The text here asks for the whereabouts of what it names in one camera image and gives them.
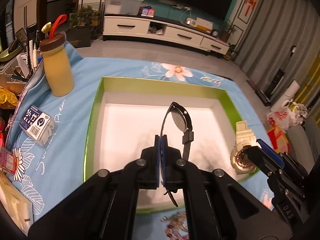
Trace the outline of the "white digital watch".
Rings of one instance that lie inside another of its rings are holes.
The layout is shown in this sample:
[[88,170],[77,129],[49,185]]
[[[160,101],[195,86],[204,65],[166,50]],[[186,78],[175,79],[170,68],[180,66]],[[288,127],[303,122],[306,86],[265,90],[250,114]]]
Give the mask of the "white digital watch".
[[252,146],[258,146],[256,136],[253,131],[248,128],[247,121],[238,121],[236,127],[236,140],[230,155],[231,166],[235,169],[236,174],[249,174],[256,170],[256,165],[248,158],[245,150]]

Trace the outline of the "black wrist watch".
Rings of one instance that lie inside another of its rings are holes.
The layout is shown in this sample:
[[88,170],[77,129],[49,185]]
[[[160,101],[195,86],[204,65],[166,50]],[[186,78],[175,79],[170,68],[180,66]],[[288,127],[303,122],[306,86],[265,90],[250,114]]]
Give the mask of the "black wrist watch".
[[165,195],[178,206],[173,194],[178,192],[181,176],[175,165],[184,165],[194,140],[193,125],[188,111],[179,103],[172,102],[164,116],[160,131],[160,167]]

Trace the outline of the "white red plastic bag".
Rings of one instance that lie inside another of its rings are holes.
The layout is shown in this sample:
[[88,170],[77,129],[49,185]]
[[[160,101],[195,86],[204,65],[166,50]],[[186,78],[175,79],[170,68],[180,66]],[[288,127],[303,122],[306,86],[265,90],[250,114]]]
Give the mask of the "white red plastic bag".
[[282,107],[278,111],[270,112],[266,118],[271,127],[277,126],[286,133],[291,127],[301,125],[307,117],[308,109],[306,106],[296,103],[292,109]]

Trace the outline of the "blue floral tablecloth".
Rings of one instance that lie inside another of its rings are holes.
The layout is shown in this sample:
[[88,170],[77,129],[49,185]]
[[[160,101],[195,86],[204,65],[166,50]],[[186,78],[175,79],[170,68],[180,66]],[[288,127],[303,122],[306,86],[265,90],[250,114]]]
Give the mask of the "blue floral tablecloth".
[[[224,89],[235,103],[240,115],[247,120],[248,127],[258,138],[271,145],[253,107],[231,79],[192,68],[186,68],[193,76],[185,77],[185,81],[179,81],[177,77],[161,77],[168,70],[165,70],[159,62],[105,57],[82,58],[68,42],[66,53],[75,80],[74,89],[64,97],[55,97],[49,89],[46,77],[36,76],[32,79],[33,87],[28,90],[9,129],[7,146],[21,148],[25,166],[22,182],[13,181],[10,176],[9,179],[32,202],[34,222],[67,197],[83,181],[89,117],[103,76],[164,80]],[[19,126],[22,115],[31,105],[39,107],[57,123],[57,130],[47,148],[35,143]],[[274,193],[267,185],[267,176],[262,172],[258,171],[243,185],[267,208],[270,210],[274,208],[271,204]],[[163,211],[153,215],[137,215],[133,239],[168,239],[165,237],[164,223],[160,222],[160,218],[162,215],[173,214],[173,211]]]

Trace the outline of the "green cardboard box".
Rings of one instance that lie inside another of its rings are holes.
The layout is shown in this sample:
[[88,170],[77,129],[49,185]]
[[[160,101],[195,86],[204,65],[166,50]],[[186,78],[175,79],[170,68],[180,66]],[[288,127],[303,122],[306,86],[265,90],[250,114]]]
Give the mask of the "green cardboard box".
[[199,169],[223,169],[242,183],[250,174],[239,174],[231,164],[236,123],[243,111],[225,89],[129,77],[102,77],[88,124],[84,180],[101,169],[123,169],[151,148],[151,175],[155,190],[139,193],[137,212],[151,213],[183,205],[183,193],[165,195],[166,146],[183,150],[183,132],[177,128],[170,105],[176,102],[189,113],[194,132],[189,161]]

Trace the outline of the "floss pick box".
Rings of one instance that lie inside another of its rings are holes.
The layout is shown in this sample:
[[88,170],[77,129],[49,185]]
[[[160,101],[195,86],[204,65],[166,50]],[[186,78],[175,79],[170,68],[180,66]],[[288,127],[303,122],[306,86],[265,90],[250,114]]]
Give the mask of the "floss pick box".
[[52,117],[34,105],[25,111],[19,125],[42,148],[48,147],[57,130],[57,124]]

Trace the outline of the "grey curtain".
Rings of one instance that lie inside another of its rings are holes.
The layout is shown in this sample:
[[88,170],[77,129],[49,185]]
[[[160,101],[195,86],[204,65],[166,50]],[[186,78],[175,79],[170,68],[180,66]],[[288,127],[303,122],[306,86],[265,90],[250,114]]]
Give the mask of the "grey curtain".
[[306,77],[319,51],[319,15],[309,0],[261,0],[237,51],[235,63],[264,92],[284,71],[274,102]]

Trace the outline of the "yellow bottle brown lid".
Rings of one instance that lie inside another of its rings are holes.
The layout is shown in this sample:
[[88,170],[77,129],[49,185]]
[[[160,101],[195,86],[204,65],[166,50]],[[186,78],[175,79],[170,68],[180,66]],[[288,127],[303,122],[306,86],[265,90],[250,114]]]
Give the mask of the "yellow bottle brown lid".
[[66,20],[67,15],[62,14],[41,30],[46,35],[40,42],[44,72],[52,93],[57,97],[67,95],[74,88],[71,64],[65,50],[66,35],[64,32],[56,33],[58,26]]

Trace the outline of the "white tv cabinet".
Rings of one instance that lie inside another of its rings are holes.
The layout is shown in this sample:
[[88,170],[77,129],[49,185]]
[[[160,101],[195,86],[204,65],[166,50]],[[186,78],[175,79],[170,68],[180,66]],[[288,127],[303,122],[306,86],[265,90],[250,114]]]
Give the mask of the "white tv cabinet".
[[103,38],[108,36],[137,37],[159,40],[226,55],[229,45],[212,35],[151,18],[104,16]]

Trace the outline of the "potted green plant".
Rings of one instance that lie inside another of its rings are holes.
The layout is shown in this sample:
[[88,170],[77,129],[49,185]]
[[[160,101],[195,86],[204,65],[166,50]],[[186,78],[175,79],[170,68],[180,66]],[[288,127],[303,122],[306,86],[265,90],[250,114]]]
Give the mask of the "potted green plant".
[[67,41],[75,48],[90,47],[101,33],[101,17],[101,10],[90,5],[70,14]]

